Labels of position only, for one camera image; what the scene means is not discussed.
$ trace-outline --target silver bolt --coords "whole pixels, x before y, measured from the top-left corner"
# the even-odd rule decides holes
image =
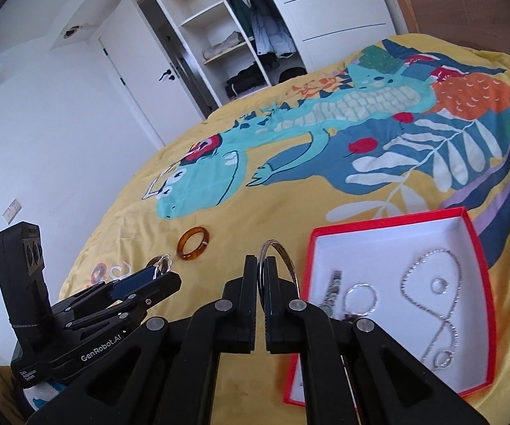
[[[230,300],[227,299],[221,299],[216,302],[216,310],[220,312],[226,312],[227,310],[230,310],[233,308],[233,304]]]
[[[301,312],[306,308],[306,302],[300,299],[294,299],[288,302],[288,306],[295,312]]]
[[[159,331],[164,327],[164,319],[155,316],[148,319],[146,322],[146,328],[150,331]]]
[[[373,329],[375,329],[375,323],[367,318],[359,319],[357,326],[359,331],[362,332],[371,332]]]

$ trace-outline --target wall socket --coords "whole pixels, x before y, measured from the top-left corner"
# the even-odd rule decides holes
[[[13,200],[13,202],[9,204],[9,207],[3,213],[3,218],[7,221],[7,224],[10,224],[13,221],[21,208],[22,206],[17,200]]]

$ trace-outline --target yellow bedspread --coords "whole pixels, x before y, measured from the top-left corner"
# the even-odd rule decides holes
[[[426,35],[384,40],[322,72],[233,102],[159,151],[107,211],[65,281],[65,298],[172,254],[189,228],[210,242],[175,257],[181,290],[149,316],[192,315],[281,241],[299,279],[311,231],[334,222],[465,205],[489,264],[497,312],[494,383],[467,397],[510,421],[510,56]],[[282,402],[290,358],[223,355],[212,423],[305,423]]]

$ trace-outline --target cartoon dinosaur print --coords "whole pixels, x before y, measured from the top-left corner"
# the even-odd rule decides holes
[[[421,113],[436,104],[430,84],[403,76],[403,65],[395,73],[379,74],[357,63],[348,66],[353,88],[339,89],[328,97],[306,100],[298,107],[273,106],[268,114],[254,114],[234,126],[193,146],[150,185],[143,199],[157,198],[157,214],[173,219],[226,201],[243,184],[250,148],[310,135],[307,150],[293,161],[273,168],[264,164],[253,174],[248,186],[261,185],[272,175],[295,168],[320,154],[330,140],[327,129],[338,131],[369,119],[384,119],[395,113]],[[158,190],[158,180],[170,174]]]

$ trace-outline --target door handle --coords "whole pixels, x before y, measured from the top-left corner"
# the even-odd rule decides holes
[[[166,72],[162,74],[162,76],[158,80],[161,81],[166,75],[174,76],[172,75],[172,70],[168,69]]]

